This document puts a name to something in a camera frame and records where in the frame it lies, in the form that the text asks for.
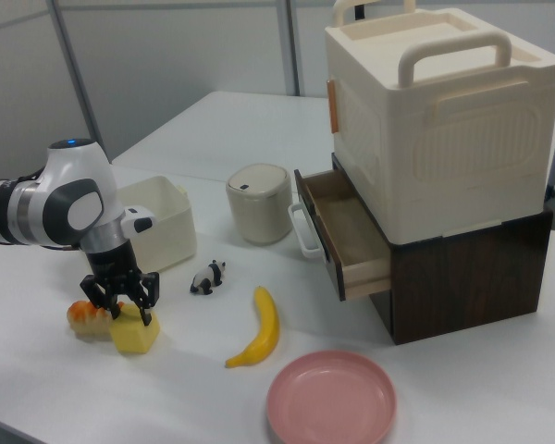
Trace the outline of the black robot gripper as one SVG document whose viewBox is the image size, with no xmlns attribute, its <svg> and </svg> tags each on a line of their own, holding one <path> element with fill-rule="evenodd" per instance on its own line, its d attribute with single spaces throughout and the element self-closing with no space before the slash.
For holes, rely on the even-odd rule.
<svg viewBox="0 0 555 444">
<path fill-rule="evenodd" d="M 159 299 L 160 277 L 158 272 L 141 273 L 130 240 L 120 246 L 100 253 L 87 253 L 92 275 L 87 275 L 80 288 L 91 304 L 104 308 L 115 320 L 121 309 L 117 302 L 120 294 L 121 277 L 135 274 L 130 290 L 130 299 L 138 307 L 142 323 L 148 327 L 152 322 L 151 309 Z"/>
</svg>

